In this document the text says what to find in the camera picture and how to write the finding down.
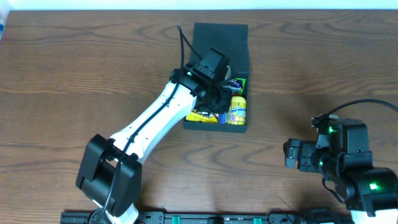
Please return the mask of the dark blue chocolate bar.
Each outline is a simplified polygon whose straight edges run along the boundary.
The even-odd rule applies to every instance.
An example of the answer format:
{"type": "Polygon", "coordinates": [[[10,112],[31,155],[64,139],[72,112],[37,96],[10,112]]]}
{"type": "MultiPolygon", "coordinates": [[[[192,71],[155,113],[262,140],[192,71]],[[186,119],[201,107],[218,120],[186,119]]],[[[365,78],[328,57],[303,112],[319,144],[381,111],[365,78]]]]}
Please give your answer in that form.
{"type": "Polygon", "coordinates": [[[230,79],[228,86],[232,89],[242,89],[243,87],[243,81],[240,79],[230,79]]]}

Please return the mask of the yellow Mentos gum bottle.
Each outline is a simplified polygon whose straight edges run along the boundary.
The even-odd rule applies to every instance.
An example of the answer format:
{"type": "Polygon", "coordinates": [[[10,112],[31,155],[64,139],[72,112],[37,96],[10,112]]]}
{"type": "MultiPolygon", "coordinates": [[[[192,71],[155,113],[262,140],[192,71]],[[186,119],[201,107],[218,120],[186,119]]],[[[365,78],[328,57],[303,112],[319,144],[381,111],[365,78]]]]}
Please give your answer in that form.
{"type": "Polygon", "coordinates": [[[246,124],[246,99],[242,96],[233,96],[228,111],[228,124],[246,124]]]}

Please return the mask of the yellow Hacks candy bag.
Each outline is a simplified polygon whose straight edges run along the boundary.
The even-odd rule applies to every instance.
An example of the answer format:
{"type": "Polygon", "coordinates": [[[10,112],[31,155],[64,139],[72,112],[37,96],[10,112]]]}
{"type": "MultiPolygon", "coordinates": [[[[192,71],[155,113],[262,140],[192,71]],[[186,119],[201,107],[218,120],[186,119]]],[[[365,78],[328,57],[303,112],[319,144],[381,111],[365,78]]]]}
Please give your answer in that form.
{"type": "Polygon", "coordinates": [[[199,123],[218,123],[218,118],[209,112],[197,111],[194,109],[186,117],[186,121],[199,123]]]}

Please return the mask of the green Haribo gummy bag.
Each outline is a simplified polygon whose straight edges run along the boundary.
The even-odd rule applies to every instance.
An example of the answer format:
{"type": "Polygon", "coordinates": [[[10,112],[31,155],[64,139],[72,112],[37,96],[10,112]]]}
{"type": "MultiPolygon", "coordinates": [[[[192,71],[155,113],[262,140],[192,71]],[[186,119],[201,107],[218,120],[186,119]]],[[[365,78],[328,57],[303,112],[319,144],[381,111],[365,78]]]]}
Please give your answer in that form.
{"type": "Polygon", "coordinates": [[[233,96],[243,96],[244,87],[246,84],[245,78],[233,78],[229,81],[229,87],[233,96]]]}

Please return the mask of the dark green box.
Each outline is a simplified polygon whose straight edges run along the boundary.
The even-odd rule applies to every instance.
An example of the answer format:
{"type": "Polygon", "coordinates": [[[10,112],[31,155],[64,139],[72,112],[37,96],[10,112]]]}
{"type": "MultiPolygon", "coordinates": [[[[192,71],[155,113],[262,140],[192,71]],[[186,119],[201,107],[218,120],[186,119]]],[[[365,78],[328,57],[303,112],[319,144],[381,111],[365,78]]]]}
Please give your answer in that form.
{"type": "Polygon", "coordinates": [[[248,49],[247,24],[214,24],[195,22],[193,28],[193,48],[203,57],[210,47],[223,52],[229,59],[231,78],[246,79],[243,97],[246,100],[245,125],[201,123],[184,121],[183,128],[191,130],[245,133],[249,122],[249,76],[250,59],[248,49]]]}

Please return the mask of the small blue cardboard box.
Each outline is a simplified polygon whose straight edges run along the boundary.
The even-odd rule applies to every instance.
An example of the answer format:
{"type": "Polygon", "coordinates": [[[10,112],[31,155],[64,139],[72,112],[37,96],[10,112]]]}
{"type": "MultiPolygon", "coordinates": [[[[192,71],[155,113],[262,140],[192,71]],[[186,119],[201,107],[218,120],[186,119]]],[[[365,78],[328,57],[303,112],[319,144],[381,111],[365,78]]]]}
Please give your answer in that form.
{"type": "Polygon", "coordinates": [[[218,123],[219,124],[226,124],[227,123],[226,113],[219,113],[218,114],[218,123]]]}

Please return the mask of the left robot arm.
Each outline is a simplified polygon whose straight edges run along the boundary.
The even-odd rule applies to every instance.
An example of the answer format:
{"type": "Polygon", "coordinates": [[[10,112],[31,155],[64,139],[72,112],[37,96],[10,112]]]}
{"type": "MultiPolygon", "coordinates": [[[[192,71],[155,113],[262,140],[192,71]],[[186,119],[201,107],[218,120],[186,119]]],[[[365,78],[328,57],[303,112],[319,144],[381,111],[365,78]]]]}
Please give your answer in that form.
{"type": "Polygon", "coordinates": [[[231,90],[224,85],[230,73],[229,58],[212,47],[196,64],[176,68],[163,92],[132,123],[109,138],[96,134],[88,141],[76,186],[99,206],[89,223],[136,221],[134,201],[148,155],[192,111],[228,112],[231,90]]]}

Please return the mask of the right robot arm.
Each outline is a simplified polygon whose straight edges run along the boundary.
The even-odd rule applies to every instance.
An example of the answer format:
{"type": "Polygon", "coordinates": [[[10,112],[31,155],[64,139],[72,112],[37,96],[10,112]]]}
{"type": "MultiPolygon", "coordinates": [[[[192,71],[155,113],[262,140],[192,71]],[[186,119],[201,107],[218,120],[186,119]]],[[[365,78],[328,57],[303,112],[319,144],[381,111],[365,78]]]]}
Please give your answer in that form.
{"type": "Polygon", "coordinates": [[[359,119],[313,119],[316,141],[290,138],[283,145],[285,166],[319,173],[333,182],[332,195],[351,211],[374,218],[378,211],[397,209],[397,175],[373,165],[368,127],[359,119]]]}

